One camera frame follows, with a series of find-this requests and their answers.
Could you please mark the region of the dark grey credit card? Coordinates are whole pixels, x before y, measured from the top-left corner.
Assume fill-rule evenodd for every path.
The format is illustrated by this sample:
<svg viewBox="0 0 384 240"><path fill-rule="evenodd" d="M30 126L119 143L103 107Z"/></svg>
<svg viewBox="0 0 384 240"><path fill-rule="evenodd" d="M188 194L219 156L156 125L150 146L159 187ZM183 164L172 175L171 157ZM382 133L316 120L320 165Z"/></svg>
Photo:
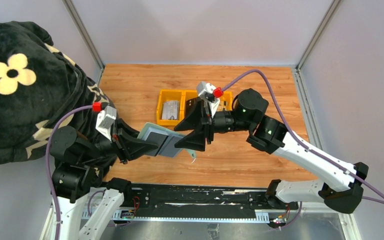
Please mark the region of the dark grey credit card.
<svg viewBox="0 0 384 240"><path fill-rule="evenodd" d="M152 156L152 157L157 156L168 136L169 136L168 133L160 131L160 130L158 130L158 131L149 130L146 133L145 139L148 142L156 144L157 148L148 152L146 155Z"/></svg>

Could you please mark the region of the green card holder wallet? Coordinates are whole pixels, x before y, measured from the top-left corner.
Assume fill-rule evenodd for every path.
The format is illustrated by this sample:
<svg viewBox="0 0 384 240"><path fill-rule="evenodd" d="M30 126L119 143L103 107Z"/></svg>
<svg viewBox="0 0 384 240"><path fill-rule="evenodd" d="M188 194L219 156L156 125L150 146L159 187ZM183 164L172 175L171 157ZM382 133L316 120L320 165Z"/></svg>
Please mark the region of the green card holder wallet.
<svg viewBox="0 0 384 240"><path fill-rule="evenodd" d="M177 148L175 144L180 141L185 134L170 130L163 126L147 122L139 132L137 138L149 143L158 145L156 150L146 153L147 156L163 156L168 158L176 158L180 152L185 150L192 158L192 163L197 159L195 150L186 148Z"/></svg>

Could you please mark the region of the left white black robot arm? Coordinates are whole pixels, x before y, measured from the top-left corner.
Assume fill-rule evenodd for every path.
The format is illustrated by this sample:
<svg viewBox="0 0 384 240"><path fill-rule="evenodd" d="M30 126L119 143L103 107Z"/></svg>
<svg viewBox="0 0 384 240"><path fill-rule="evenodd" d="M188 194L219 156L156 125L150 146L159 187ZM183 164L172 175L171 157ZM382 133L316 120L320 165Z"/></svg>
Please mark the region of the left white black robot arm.
<svg viewBox="0 0 384 240"><path fill-rule="evenodd" d="M113 218L116 210L124 205L131 207L133 219L139 207L148 204L147 199L133 191L129 180L112 178L103 182L104 169L100 161L104 157L117 156L123 164L157 150L156 143L138 138L139 132L118 119L110 128L110 136L98 136L89 141L73 127L64 126L52 137L50 154L59 162L51 176L56 193L53 216L57 225L54 237L60 240L98 240ZM81 225L84 206L91 188L104 185L105 190L98 207L88 221Z"/></svg>

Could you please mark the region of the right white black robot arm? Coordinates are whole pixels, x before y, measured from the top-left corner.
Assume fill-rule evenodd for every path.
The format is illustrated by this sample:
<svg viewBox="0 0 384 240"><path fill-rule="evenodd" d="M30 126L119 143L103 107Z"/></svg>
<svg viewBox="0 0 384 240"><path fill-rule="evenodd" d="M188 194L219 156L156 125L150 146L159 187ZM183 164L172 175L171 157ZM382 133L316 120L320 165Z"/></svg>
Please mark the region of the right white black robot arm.
<svg viewBox="0 0 384 240"><path fill-rule="evenodd" d="M214 139L214 134L247 131L247 142L255 149L285 158L316 176L315 180L286 181L274 179L264 195L273 208L284 209L294 202L323 203L330 209L351 214L361 203L362 181L368 166L329 156L297 136L286 125L266 115L269 103L254 89L241 91L230 111L209 113L210 103L197 98L187 116L174 130L188 131L177 148L203 152Z"/></svg>

